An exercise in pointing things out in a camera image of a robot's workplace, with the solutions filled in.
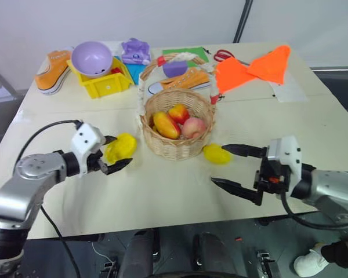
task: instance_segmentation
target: orange sneaker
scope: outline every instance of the orange sneaker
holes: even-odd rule
[[[165,89],[200,89],[210,85],[208,74],[203,70],[189,68],[185,74],[176,77],[164,79],[160,82],[153,83],[148,87],[150,94],[156,94]]]
[[[36,74],[35,82],[41,93],[55,94],[61,88],[66,75],[70,72],[67,60],[71,57],[71,51],[53,51],[48,54],[49,66],[45,72]]]

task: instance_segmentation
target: sneaker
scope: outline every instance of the sneaker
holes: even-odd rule
[[[156,94],[166,89],[200,89],[210,86],[208,74],[203,70],[189,68],[185,74],[164,79],[148,87],[149,94]]]
[[[45,72],[35,76],[35,82],[41,93],[51,95],[59,91],[64,78],[70,72],[67,60],[71,57],[68,50],[53,51],[48,54],[49,65]]]
[[[299,277],[311,277],[320,273],[329,264],[321,254],[323,243],[317,243],[305,256],[294,261],[294,270]]]

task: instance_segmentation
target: white wall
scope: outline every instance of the white wall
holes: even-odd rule
[[[28,88],[45,55],[82,41],[232,42],[244,0],[0,0],[0,73]],[[348,0],[254,0],[241,42],[285,41],[310,66],[348,65]]]
[[[311,67],[348,65],[348,0],[255,0],[241,42],[288,42]]]
[[[137,37],[153,47],[231,42],[243,5],[243,0],[0,0],[0,73],[15,89],[28,88],[47,53],[88,40]]]

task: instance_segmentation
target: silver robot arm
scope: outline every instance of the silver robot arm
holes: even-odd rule
[[[72,152],[30,155],[17,163],[13,177],[0,189],[0,275],[9,276],[20,265],[24,242],[48,190],[66,177],[98,170],[108,175],[130,163],[132,159],[122,159],[108,166],[100,160],[100,147],[113,140],[83,123],[72,138]]]
[[[223,149],[240,156],[261,158],[256,172],[254,190],[222,178],[212,181],[228,193],[248,199],[260,206],[263,194],[274,193],[281,197],[284,208],[293,219],[311,228],[340,230],[348,242],[348,172],[322,171],[302,163],[302,150],[294,136],[272,140],[268,147],[224,145]],[[286,197],[294,197],[319,209],[332,221],[332,225],[307,223],[298,218],[287,205]]]

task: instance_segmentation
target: red ribbon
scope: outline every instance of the red ribbon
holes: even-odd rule
[[[165,58],[163,56],[160,56],[159,58],[157,58],[157,65],[159,67],[162,66],[165,63],[166,63],[166,61],[165,61]]]
[[[216,96],[213,96],[213,97],[210,96],[211,104],[215,105],[220,96],[221,96],[221,94],[217,94]]]

